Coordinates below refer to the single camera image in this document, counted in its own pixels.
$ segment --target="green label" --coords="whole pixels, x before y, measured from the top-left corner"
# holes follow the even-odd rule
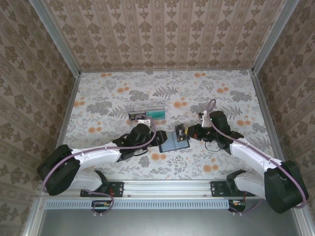
[[[147,115],[153,119],[165,119],[165,111],[150,111]]]

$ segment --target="cable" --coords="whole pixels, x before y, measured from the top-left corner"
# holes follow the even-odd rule
[[[244,191],[244,198],[243,198],[243,202],[245,202],[246,205],[246,192]]]
[[[140,154],[134,154],[133,156],[142,156],[143,154],[146,154],[149,150],[146,149],[143,153],[140,153]]]
[[[136,115],[135,118],[137,119],[137,117],[139,117],[139,116],[142,116],[142,117],[144,117],[144,118],[149,119],[149,120],[151,121],[151,124],[153,124],[154,132],[153,132],[152,138],[151,138],[149,141],[147,141],[145,144],[141,144],[141,145],[134,146],[134,147],[117,147],[117,146],[106,147],[106,146],[105,146],[105,147],[96,147],[96,148],[93,148],[93,149],[84,150],[84,151],[82,151],[82,152],[77,152],[77,153],[71,154],[71,155],[67,156],[66,158],[62,159],[60,162],[58,162],[58,163],[51,169],[51,171],[47,174],[46,178],[45,178],[44,181],[43,181],[43,191],[44,191],[45,193],[47,193],[45,186],[46,186],[46,183],[47,183],[48,179],[49,179],[50,176],[53,174],[53,172],[54,172],[59,166],[61,166],[64,162],[66,162],[67,160],[69,160],[69,159],[71,159],[71,158],[73,158],[73,157],[75,157],[75,156],[78,156],[78,155],[81,155],[81,154],[86,154],[86,153],[93,152],[93,151],[101,151],[101,150],[104,150],[104,149],[138,149],[138,148],[143,148],[143,147],[149,145],[149,144],[153,141],[153,139],[156,137],[156,134],[157,134],[157,127],[156,127],[156,124],[155,124],[154,120],[153,120],[151,117],[149,117],[149,116],[147,116],[147,115],[144,115],[144,114]]]
[[[210,102],[209,102],[208,105],[207,105],[207,116],[208,116],[208,118],[209,118],[209,121],[210,121],[211,126],[212,126],[219,134],[221,134],[222,136],[224,136],[224,137],[226,137],[226,138],[228,138],[228,139],[230,139],[230,140],[233,140],[233,141],[235,141],[235,142],[237,142],[237,143],[239,143],[239,144],[244,145],[245,147],[247,147],[247,148],[251,149],[252,151],[256,152],[257,154],[259,154],[260,156],[262,156],[263,158],[265,158],[266,160],[268,160],[269,162],[271,162],[272,164],[274,164],[276,167],[278,167],[279,170],[281,170],[281,171],[294,183],[294,185],[297,187],[297,189],[300,191],[300,193],[301,193],[301,195],[302,195],[302,200],[303,200],[303,201],[302,201],[302,204],[301,204],[300,206],[295,206],[294,208],[301,209],[301,208],[305,207],[305,205],[306,205],[306,196],[305,196],[305,194],[304,194],[303,189],[301,188],[301,186],[299,185],[299,183],[298,183],[284,168],[282,168],[282,166],[280,166],[277,162],[275,162],[274,160],[272,160],[272,158],[269,157],[269,156],[267,156],[265,153],[262,153],[262,152],[256,150],[251,144],[246,144],[246,143],[244,143],[244,142],[242,142],[242,141],[240,141],[240,140],[234,139],[234,138],[232,138],[232,137],[230,137],[230,136],[228,136],[228,135],[222,133],[218,128],[215,127],[215,125],[212,123],[212,120],[211,120],[211,118],[210,118],[210,112],[213,110],[213,108],[215,107],[216,103],[217,103],[217,101],[216,101],[215,99],[211,99]]]
[[[90,194],[101,195],[101,196],[105,196],[105,197],[108,197],[108,198],[111,199],[111,205],[109,206],[108,209],[106,209],[106,210],[105,210],[104,212],[102,212],[101,214],[106,214],[106,213],[109,212],[109,210],[113,207],[114,202],[115,202],[113,196],[111,196],[111,195],[109,195],[109,194],[106,194],[106,193],[93,192],[93,191],[90,191],[90,190],[88,190],[88,189],[84,189],[84,191],[86,191],[86,192],[88,192],[88,193],[90,193]],[[98,204],[100,204],[100,203],[101,203],[101,202],[97,202],[97,203],[95,203],[95,204],[93,205],[92,211],[93,211],[94,215],[97,214],[97,212],[95,211],[95,206],[98,205]]]
[[[237,209],[235,209],[235,208],[232,207],[232,206],[230,206],[230,209],[232,209],[233,211],[235,211],[235,212],[237,212],[237,213],[240,213],[240,215],[241,215],[241,214],[249,213],[249,212],[253,211],[253,210],[254,210],[256,207],[258,207],[263,201],[264,201],[263,198],[260,199],[260,201],[259,201],[255,206],[253,206],[251,209],[249,209],[249,210],[244,210],[244,211],[242,211],[242,212],[238,211]]]
[[[219,150],[217,150],[217,151],[213,151],[213,150],[209,150],[209,149],[207,149],[207,150],[208,150],[208,151],[212,151],[212,152],[218,152],[218,151],[221,150],[221,148],[220,148]]]

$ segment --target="gray leaf pattern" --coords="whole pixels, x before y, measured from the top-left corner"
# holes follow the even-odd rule
[[[187,128],[200,123],[197,113],[206,109],[211,98],[217,100],[215,110],[225,113],[232,130],[273,155],[250,74],[238,70],[82,73],[64,143],[71,148],[95,147],[129,133],[134,124],[127,112],[138,101],[165,101],[166,121],[157,123],[158,130],[175,131],[181,123]],[[9,131],[4,129],[3,135],[12,135]],[[142,156],[95,168],[108,179],[214,179],[239,169],[253,172],[225,151],[208,152],[204,142],[190,139],[189,145],[164,153],[151,147]],[[215,142],[207,147],[218,150]],[[32,181],[18,172],[14,180]]]

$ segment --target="robotic arm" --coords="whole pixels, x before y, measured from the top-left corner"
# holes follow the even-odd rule
[[[105,192],[108,184],[106,177],[100,171],[91,171],[91,168],[102,163],[127,160],[133,157],[136,151],[161,145],[167,139],[166,132],[160,130],[156,132],[155,138],[148,145],[142,148],[126,148],[147,143],[153,134],[143,121],[143,123],[137,124],[130,134],[124,134],[103,146],[70,149],[68,145],[61,145],[37,168],[37,172],[44,181],[58,163],[71,155],[75,155],[58,166],[48,177],[45,187],[49,195],[55,196],[67,189],[89,189],[94,192]],[[117,147],[117,150],[107,149],[107,147]]]
[[[203,126],[208,125],[209,121],[203,115]],[[222,111],[215,111],[210,113],[210,119],[214,126],[225,135],[232,137],[243,143],[249,142],[238,132],[231,131],[227,123],[226,116]],[[191,126],[186,131],[187,135],[197,140],[204,140],[206,142],[215,141],[218,146],[225,150],[230,155],[238,157],[248,163],[255,169],[259,176],[246,173],[244,170],[238,170],[227,177],[227,186],[231,193],[233,191],[246,191],[253,193],[261,198],[266,199],[269,206],[277,213],[283,213],[288,209],[300,204],[302,196],[295,184],[284,175],[284,173],[272,162],[277,163],[284,168],[300,185],[306,199],[309,195],[302,180],[301,174],[292,161],[281,161],[270,157],[269,160],[263,158],[260,154],[252,149],[239,144],[231,139],[228,139],[218,133],[213,127],[202,127],[197,124]]]
[[[238,170],[227,176],[226,184],[231,193],[246,191],[266,199],[269,206],[277,213],[300,204],[303,199],[297,186],[279,168],[285,169],[303,190],[306,199],[309,195],[296,164],[292,161],[281,161],[270,157],[263,158],[256,148],[248,148],[238,142],[248,144],[244,136],[231,131],[226,116],[222,111],[215,111],[208,116],[203,115],[203,125],[189,127],[186,134],[191,138],[207,142],[215,141],[218,146],[230,155],[238,157],[252,166],[259,176]],[[67,145],[59,146],[38,168],[37,172],[45,183],[49,195],[54,196],[67,189],[89,189],[104,193],[108,181],[100,171],[91,171],[90,168],[101,163],[114,163],[127,160],[134,156],[135,151],[146,150],[148,147],[163,144],[167,135],[165,131],[150,132],[148,125],[139,123],[130,134],[124,134],[111,143],[88,149],[70,149]]]

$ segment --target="floor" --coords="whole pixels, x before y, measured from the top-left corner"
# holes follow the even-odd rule
[[[82,73],[64,143],[71,148],[96,147],[128,133],[132,125],[126,106],[133,101],[165,99],[166,122],[158,129],[174,131],[180,123],[189,127],[199,122],[197,113],[212,98],[232,130],[273,154],[246,70]],[[207,147],[218,150],[215,143]],[[225,151],[208,152],[196,140],[190,140],[190,148],[159,153],[153,147],[143,156],[96,169],[108,179],[220,179],[238,169],[253,172],[242,160]]]
[[[266,202],[242,216],[228,210],[46,210],[39,236],[301,236],[293,210],[273,212]]]

